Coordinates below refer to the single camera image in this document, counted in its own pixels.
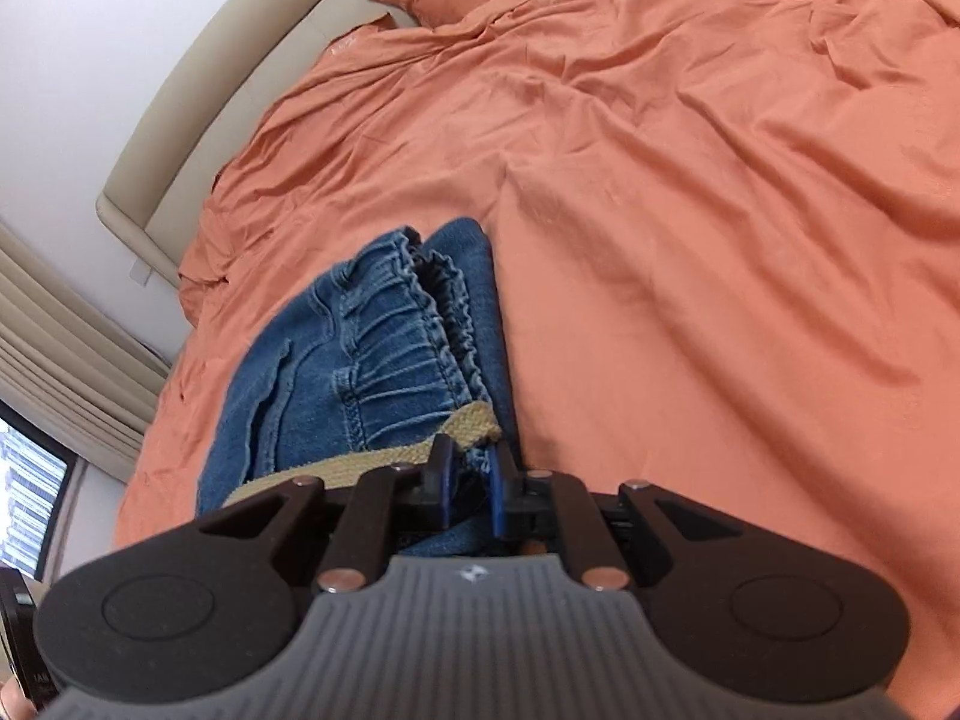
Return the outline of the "left hand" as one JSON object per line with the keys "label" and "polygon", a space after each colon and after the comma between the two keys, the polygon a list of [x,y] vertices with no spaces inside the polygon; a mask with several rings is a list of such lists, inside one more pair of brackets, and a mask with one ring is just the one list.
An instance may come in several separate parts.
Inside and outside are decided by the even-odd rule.
{"label": "left hand", "polygon": [[14,676],[0,688],[0,717],[2,720],[34,720],[37,717],[36,707]]}

